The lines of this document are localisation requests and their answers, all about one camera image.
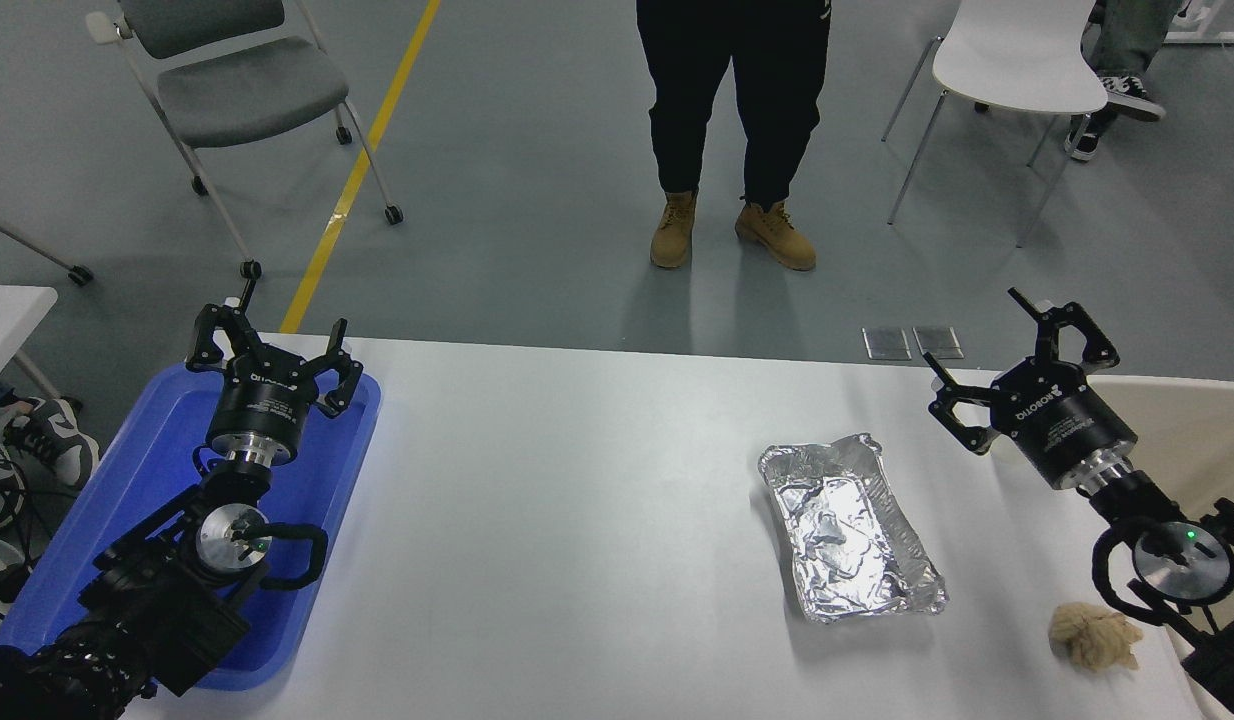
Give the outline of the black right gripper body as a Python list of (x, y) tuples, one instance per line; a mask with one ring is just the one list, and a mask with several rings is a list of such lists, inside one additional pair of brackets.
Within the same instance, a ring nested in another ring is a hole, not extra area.
[(1079, 466), (1095, 454), (1129, 454), (1133, 429), (1107, 405), (1080, 366), (1025, 359), (991, 384), (991, 425), (1013, 438), (1048, 487), (1079, 487)]

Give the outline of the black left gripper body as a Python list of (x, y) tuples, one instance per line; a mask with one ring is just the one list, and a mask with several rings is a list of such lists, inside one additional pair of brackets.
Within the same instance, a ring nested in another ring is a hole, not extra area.
[(230, 359), (207, 443), (218, 454), (228, 454), (232, 438), (253, 433), (270, 438), (280, 457), (297, 456), (308, 409), (317, 396), (317, 384), (301, 373), (302, 364), (302, 357), (292, 352), (257, 352)]

